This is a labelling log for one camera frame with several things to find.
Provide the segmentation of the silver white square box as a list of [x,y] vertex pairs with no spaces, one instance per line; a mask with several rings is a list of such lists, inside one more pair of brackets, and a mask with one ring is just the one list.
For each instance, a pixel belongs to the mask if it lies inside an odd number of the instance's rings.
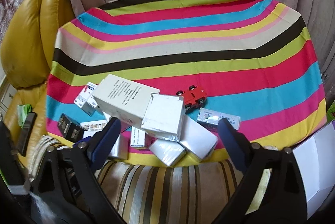
[[153,93],[141,129],[151,137],[179,142],[185,113],[182,96]]

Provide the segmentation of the white box pink flower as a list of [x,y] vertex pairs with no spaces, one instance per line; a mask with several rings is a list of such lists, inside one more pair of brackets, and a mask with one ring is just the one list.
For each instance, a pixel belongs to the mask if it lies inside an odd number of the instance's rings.
[[184,117],[179,144],[187,149],[197,162],[209,158],[217,143],[218,137],[216,135],[189,118],[189,116],[186,115]]

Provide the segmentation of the green tissue pack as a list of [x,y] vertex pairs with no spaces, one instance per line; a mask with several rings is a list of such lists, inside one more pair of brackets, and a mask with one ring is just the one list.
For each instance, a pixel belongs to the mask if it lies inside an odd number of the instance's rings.
[[18,125],[22,128],[28,114],[32,112],[31,104],[17,105]]

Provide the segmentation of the colourful striped tablecloth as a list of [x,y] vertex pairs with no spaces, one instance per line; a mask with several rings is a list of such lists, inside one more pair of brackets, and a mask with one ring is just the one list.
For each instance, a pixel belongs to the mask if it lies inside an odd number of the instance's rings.
[[118,0],[91,8],[57,33],[46,130],[89,116],[74,99],[113,74],[174,95],[203,87],[206,107],[241,118],[250,141],[283,148],[326,122],[325,92],[307,26],[276,0]]

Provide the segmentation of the black remote on sofa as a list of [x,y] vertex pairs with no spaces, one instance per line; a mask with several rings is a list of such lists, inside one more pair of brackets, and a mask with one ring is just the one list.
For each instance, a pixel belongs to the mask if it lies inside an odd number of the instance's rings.
[[29,138],[30,138],[36,117],[37,117],[37,114],[35,112],[29,112],[23,124],[23,127],[21,129],[21,133],[19,135],[19,140],[17,143],[17,151],[23,157],[26,156]]

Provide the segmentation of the large white text box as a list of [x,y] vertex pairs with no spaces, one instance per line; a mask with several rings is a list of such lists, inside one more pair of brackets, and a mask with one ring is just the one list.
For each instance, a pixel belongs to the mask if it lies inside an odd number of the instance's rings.
[[160,90],[116,75],[107,75],[93,92],[105,113],[139,128],[152,94]]

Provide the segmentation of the yellow leather sofa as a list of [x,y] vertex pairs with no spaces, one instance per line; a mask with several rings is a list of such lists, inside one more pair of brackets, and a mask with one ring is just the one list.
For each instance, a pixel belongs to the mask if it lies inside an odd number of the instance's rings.
[[30,104],[37,118],[26,154],[19,163],[28,167],[39,139],[46,135],[46,88],[59,27],[75,18],[70,0],[24,0],[14,13],[1,43],[1,65],[16,89],[4,117],[13,143],[19,141],[19,105]]

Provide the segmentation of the white blue mask box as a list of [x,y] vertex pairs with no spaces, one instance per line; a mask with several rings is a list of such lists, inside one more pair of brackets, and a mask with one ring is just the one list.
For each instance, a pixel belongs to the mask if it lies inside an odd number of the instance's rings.
[[221,119],[227,119],[234,129],[238,130],[241,124],[239,116],[217,112],[205,108],[200,108],[197,116],[197,123],[208,129],[210,132],[218,131],[218,123]]

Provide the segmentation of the silver small box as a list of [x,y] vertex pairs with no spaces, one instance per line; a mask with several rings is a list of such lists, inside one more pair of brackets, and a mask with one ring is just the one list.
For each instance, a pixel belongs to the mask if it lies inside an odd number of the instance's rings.
[[176,165],[186,154],[186,150],[178,142],[157,139],[149,150],[168,167]]

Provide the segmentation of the white purple storage box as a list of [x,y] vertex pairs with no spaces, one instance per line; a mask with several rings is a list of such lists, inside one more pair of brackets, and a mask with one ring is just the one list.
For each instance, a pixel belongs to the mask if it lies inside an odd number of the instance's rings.
[[334,121],[293,149],[303,180],[307,217],[334,199]]

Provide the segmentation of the white Ding Zhi Dental box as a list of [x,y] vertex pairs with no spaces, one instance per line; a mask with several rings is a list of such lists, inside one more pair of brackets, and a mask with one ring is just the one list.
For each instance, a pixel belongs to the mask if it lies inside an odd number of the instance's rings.
[[96,132],[100,132],[107,125],[107,120],[97,120],[81,122],[80,125],[85,129],[83,138],[92,137]]

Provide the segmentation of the white narrow text box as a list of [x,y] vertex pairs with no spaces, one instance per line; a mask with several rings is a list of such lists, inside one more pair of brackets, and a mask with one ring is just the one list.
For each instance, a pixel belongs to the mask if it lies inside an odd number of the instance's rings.
[[130,146],[136,149],[145,149],[146,145],[146,133],[145,131],[132,127],[131,128],[131,138]]

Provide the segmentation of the white blue red medicine box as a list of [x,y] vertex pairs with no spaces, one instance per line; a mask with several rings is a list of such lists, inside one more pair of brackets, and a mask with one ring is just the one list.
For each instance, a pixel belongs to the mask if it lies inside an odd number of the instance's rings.
[[74,104],[89,116],[92,116],[98,107],[96,100],[93,98],[96,87],[96,84],[88,82],[74,99]]

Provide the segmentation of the black gold box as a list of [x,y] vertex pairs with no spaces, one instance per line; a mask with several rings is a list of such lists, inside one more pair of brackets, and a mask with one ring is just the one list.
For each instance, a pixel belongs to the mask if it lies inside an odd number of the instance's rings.
[[57,127],[63,137],[70,142],[76,143],[84,136],[85,128],[64,113],[61,114]]

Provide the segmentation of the red toy car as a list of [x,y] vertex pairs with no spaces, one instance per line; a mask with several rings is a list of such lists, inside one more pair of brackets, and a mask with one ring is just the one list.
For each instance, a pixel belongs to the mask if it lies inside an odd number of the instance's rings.
[[176,92],[177,96],[182,96],[184,98],[184,106],[186,112],[189,112],[193,109],[198,109],[204,107],[207,100],[206,91],[197,85],[191,85],[186,90],[179,90]]

